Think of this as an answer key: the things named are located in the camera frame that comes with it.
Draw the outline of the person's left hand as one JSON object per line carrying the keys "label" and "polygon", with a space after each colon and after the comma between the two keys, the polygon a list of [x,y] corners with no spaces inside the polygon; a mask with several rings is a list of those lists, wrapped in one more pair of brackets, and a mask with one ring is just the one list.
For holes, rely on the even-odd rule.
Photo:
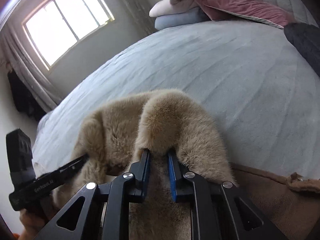
{"label": "person's left hand", "polygon": [[19,240],[32,240],[46,225],[45,221],[26,209],[20,211],[20,221],[24,227]]}

